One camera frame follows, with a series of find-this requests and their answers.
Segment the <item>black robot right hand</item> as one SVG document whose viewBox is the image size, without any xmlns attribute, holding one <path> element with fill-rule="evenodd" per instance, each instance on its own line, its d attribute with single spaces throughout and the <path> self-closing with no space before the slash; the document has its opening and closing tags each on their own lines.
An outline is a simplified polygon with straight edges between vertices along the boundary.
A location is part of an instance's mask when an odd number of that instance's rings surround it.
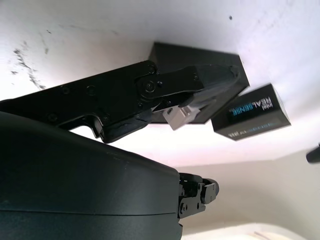
<svg viewBox="0 0 320 240">
<path fill-rule="evenodd" d="M 179 240 L 218 183 L 112 143 L 155 113 L 210 110 L 240 77 L 232 65 L 159 73 L 143 61 L 0 103 L 3 240 Z"/>
</svg>

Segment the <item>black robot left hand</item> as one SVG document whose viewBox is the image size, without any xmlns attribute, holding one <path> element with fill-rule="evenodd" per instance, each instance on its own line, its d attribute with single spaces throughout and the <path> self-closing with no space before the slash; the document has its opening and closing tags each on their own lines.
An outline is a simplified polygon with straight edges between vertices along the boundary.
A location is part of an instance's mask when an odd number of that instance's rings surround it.
<svg viewBox="0 0 320 240">
<path fill-rule="evenodd" d="M 306 154 L 306 160 L 309 164 L 319 164 L 320 163 L 320 144 Z"/>
</svg>

